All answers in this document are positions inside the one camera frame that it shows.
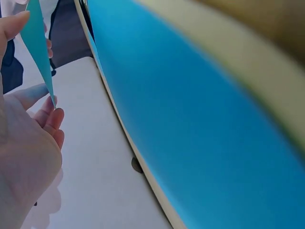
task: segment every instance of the white table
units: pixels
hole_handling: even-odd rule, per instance
[[[41,81],[36,75],[22,87]],[[58,68],[53,86],[65,111],[63,166],[22,229],[171,228],[145,177],[131,166],[132,150],[94,60]]]

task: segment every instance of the dark fabric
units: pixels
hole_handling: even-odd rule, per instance
[[[3,93],[10,92],[22,85],[23,67],[21,63],[14,57],[15,44],[14,40],[8,42],[6,52],[4,54],[1,66]]]
[[[52,41],[55,69],[82,57],[92,57],[73,0],[59,0],[51,16],[49,39]]]

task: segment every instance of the cream border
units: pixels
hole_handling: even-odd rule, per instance
[[[88,35],[88,27],[87,27],[87,24],[85,22],[85,19],[84,19],[84,16],[82,14],[82,11],[81,11],[81,6],[80,6],[80,3],[79,3],[79,0],[74,0],[74,3],[75,3],[75,6],[76,6],[76,10],[77,10],[77,13],[79,15],[79,18],[81,20],[81,25],[84,29],[84,32],[85,32],[85,35],[86,35],[86,38],[88,40],[88,44],[92,50],[92,53],[93,53],[93,49],[92,49],[92,46],[89,42],[89,35]],[[116,105],[114,103],[114,100],[113,100],[113,97],[111,95],[111,91],[110,91],[110,88],[108,87],[108,84],[107,84],[107,81],[106,81],[106,78],[104,77],[104,75],[102,74],[102,70],[99,68],[99,71],[100,71],[100,74],[101,74],[101,78],[102,78],[102,81],[103,81],[103,84],[105,86],[105,89],[109,95],[109,98],[111,100],[111,103],[115,109],[115,112],[118,116],[118,119],[121,123],[121,126],[127,136],[127,139],[129,141],[129,143],[131,144],[131,147],[136,155],[136,157],[138,158],[139,160],[139,163],[144,171],[144,174],[154,192],[154,194],[156,195],[162,209],[164,210],[170,224],[172,225],[172,227],[174,229],[186,229],[186,226],[184,225],[184,223],[181,221],[180,217],[178,216],[178,214],[176,213],[176,211],[173,209],[173,207],[171,206],[170,202],[168,201],[168,199],[166,198],[165,194],[163,193],[163,191],[161,190],[160,186],[158,185],[157,181],[155,180],[155,178],[153,177],[152,173],[150,172],[149,168],[147,167],[146,165],[146,162],[144,161],[143,157],[141,156],[141,153],[139,152],[139,150],[137,149],[136,145],[133,143],[130,135],[128,134],[121,118],[120,118],[120,115],[118,113],[118,110],[116,108]]]

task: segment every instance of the paper triangle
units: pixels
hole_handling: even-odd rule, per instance
[[[55,106],[48,47],[39,0],[30,0],[27,10],[30,11],[30,18],[20,34],[47,85]]]

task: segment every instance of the blue paper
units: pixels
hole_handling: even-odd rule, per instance
[[[119,115],[186,227],[303,229],[298,152],[233,77],[135,1],[88,4]]]
[[[47,85],[55,106],[48,47],[39,0],[30,0],[27,10],[30,11],[30,18],[20,34]]]

